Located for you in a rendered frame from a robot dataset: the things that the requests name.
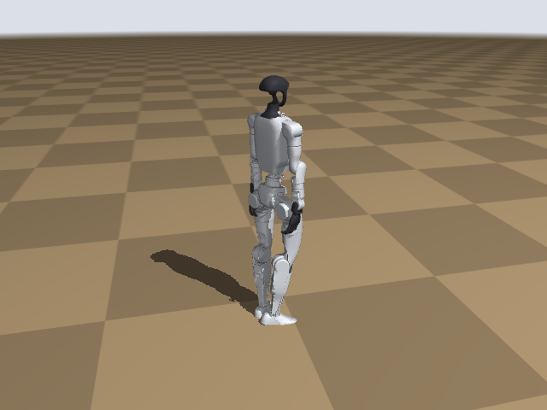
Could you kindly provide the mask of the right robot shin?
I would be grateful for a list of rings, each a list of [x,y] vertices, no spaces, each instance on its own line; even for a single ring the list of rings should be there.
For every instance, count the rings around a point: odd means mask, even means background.
[[[288,260],[278,259],[274,263],[274,270],[272,271],[270,293],[272,293],[271,302],[271,316],[279,317],[279,310],[284,300],[285,294],[288,289],[288,285],[291,279],[293,264],[289,265]],[[272,315],[274,314],[274,315]]]

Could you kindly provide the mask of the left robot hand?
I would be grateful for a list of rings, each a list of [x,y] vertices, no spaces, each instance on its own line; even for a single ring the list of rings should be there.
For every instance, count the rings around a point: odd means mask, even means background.
[[[253,185],[253,183],[250,183],[250,192],[252,193],[253,191],[254,191],[254,185]],[[257,208],[256,208],[256,210],[257,210]],[[256,212],[255,212],[255,209],[252,208],[251,205],[250,205],[249,211],[250,211],[250,214],[251,214],[252,216],[255,215],[255,216],[257,217]],[[253,213],[252,213],[252,212],[253,212]]]

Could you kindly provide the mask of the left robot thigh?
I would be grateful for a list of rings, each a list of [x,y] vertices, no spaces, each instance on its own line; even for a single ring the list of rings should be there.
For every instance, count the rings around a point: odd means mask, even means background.
[[[252,208],[257,208],[255,216],[256,230],[259,245],[254,251],[254,258],[258,262],[267,262],[271,258],[271,246],[274,234],[274,210],[266,208],[258,202],[258,190],[248,196]]]

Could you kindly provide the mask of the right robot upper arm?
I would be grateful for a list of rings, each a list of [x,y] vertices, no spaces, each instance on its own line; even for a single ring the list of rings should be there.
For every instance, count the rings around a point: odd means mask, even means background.
[[[282,121],[282,132],[287,140],[289,170],[296,175],[297,165],[302,162],[300,161],[300,156],[302,154],[301,139],[303,129],[301,125],[295,121],[284,120]]]

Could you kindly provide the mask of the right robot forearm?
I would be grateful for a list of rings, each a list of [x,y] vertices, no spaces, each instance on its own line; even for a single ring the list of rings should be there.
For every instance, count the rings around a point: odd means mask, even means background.
[[[296,170],[296,176],[293,176],[291,178],[291,185],[292,185],[292,202],[291,202],[291,205],[294,203],[294,202],[297,202],[298,203],[298,209],[297,210],[301,210],[304,208],[304,187],[303,187],[303,183],[304,183],[304,178],[305,178],[305,173],[306,173],[306,165],[301,162],[297,165],[297,170]]]

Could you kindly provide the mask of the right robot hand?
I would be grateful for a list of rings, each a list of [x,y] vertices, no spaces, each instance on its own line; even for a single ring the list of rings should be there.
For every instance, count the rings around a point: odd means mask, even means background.
[[[290,219],[289,225],[285,231],[281,231],[283,234],[290,234],[294,232],[294,229],[297,229],[297,225],[300,223],[301,219],[301,213],[303,210],[297,210],[298,209],[298,203],[294,202],[291,206],[291,211],[293,212],[292,217]]]

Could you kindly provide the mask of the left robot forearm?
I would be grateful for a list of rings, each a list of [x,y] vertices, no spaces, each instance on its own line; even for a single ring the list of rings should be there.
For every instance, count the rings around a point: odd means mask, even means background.
[[[259,168],[258,161],[250,156],[251,175],[250,182],[254,185],[254,190],[258,190],[262,182],[262,170]]]

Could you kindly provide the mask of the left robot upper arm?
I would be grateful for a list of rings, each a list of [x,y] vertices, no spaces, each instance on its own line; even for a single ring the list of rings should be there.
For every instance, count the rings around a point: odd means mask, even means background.
[[[255,150],[255,138],[254,138],[254,119],[258,113],[250,114],[248,117],[248,125],[250,128],[250,155],[253,159],[256,159],[256,150]]]

